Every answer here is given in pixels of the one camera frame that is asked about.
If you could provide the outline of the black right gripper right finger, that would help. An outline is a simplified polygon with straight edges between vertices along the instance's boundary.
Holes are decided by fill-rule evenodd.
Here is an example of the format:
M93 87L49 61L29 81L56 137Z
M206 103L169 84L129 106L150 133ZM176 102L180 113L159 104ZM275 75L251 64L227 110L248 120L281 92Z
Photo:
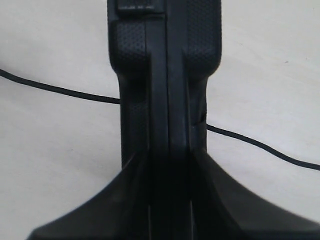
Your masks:
M318 240L320 225L259 197L204 149L191 157L192 205L200 240Z

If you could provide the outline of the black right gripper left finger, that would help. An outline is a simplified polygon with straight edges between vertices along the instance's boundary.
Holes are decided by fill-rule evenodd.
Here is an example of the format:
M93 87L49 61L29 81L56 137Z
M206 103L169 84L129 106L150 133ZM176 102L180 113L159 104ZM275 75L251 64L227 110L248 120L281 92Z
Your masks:
M101 192L34 229L30 240L148 240L148 155L135 153Z

